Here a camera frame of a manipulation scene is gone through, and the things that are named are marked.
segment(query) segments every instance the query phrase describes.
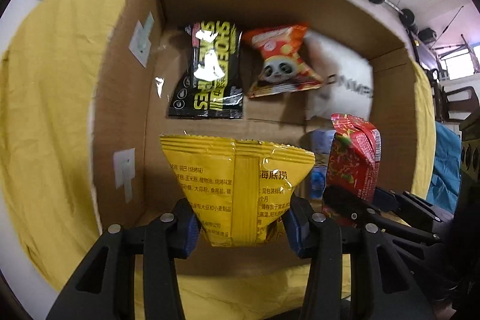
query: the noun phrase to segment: black cable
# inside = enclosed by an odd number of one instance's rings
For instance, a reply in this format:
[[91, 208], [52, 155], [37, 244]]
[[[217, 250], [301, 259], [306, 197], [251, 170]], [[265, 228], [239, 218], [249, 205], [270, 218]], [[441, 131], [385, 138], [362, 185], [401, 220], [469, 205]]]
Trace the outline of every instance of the black cable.
[[463, 5], [458, 11], [457, 13], [455, 14], [455, 16], [452, 18], [452, 20], [448, 23], [448, 25], [445, 27], [445, 29], [443, 29], [443, 32], [442, 34], [440, 34], [440, 36], [438, 36], [438, 38], [435, 40], [435, 42], [431, 45], [431, 47], [429, 49], [432, 49], [433, 46], [437, 43], [438, 40], [440, 40], [440, 37], [443, 36], [443, 34], [448, 30], [448, 28], [450, 27], [450, 25], [452, 24], [452, 22], [454, 21], [455, 18], [457, 18], [457, 15], [460, 13], [460, 11], [462, 11], [463, 7], [465, 5]]

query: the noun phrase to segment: cardboard flap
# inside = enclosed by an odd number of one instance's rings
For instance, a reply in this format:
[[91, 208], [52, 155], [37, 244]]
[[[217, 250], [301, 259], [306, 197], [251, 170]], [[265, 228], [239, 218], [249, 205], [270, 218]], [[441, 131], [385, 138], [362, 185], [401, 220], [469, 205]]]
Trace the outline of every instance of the cardboard flap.
[[347, 0], [162, 0], [168, 22], [184, 25], [204, 19], [231, 20], [241, 28], [305, 22], [321, 34], [373, 59], [402, 41]]
[[400, 48], [385, 55], [369, 60], [373, 73], [385, 71], [400, 65], [410, 64], [411, 59], [406, 48]]
[[[132, 227], [145, 211], [145, 125], [155, 63], [152, 59], [158, 48], [163, 24], [158, 5], [158, 0], [126, 1], [99, 73], [94, 97], [92, 154], [93, 181], [97, 188], [98, 212], [103, 229], [112, 223]], [[150, 13], [153, 25], [147, 37], [150, 51], [144, 67], [130, 51], [129, 43], [137, 24], [145, 24]], [[114, 154], [132, 148], [135, 148], [134, 166], [123, 167], [122, 162], [116, 164], [116, 183]], [[121, 185], [117, 187], [119, 175], [125, 180], [121, 179]]]
[[388, 55], [405, 63], [375, 72], [370, 114], [382, 138], [377, 185], [395, 191], [411, 190], [417, 161], [415, 73], [405, 52]]

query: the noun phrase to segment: dumbbell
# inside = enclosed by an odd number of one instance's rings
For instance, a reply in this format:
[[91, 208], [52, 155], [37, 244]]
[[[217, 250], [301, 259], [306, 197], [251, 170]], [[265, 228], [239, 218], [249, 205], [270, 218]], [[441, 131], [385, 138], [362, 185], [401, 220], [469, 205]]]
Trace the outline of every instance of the dumbbell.
[[398, 17], [400, 18], [400, 22], [402, 23], [403, 26], [410, 29], [411, 31], [417, 31], [417, 33], [418, 33], [418, 27], [415, 24], [415, 14], [413, 14], [413, 11], [411, 11], [410, 9], [401, 9], [400, 10], [397, 6], [395, 6], [389, 0], [369, 0], [369, 1], [371, 3], [374, 3], [374, 4], [386, 3], [391, 8], [393, 8], [394, 10], [397, 11]]

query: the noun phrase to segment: metal screw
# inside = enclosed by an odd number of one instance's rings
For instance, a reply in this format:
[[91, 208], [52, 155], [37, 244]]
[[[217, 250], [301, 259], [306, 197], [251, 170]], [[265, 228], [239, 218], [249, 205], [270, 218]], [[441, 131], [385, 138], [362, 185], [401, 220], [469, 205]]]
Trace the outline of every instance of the metal screw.
[[370, 232], [371, 234], [376, 234], [378, 232], [378, 227], [373, 223], [366, 224], [365, 229], [367, 232]]
[[323, 213], [314, 213], [311, 215], [311, 219], [317, 223], [323, 223], [327, 217]]
[[121, 226], [119, 224], [111, 224], [111, 226], [109, 226], [109, 234], [117, 234], [118, 232], [120, 232], [120, 229]]
[[173, 221], [175, 216], [172, 213], [164, 213], [163, 215], [160, 216], [160, 221], [163, 223], [169, 223]]

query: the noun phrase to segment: yellow snack bag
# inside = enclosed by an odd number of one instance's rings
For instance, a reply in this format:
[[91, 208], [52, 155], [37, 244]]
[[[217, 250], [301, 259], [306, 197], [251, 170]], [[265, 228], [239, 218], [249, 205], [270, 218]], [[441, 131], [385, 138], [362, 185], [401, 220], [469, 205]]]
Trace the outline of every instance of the yellow snack bag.
[[272, 239], [314, 153], [265, 141], [161, 136], [160, 143], [212, 246]]

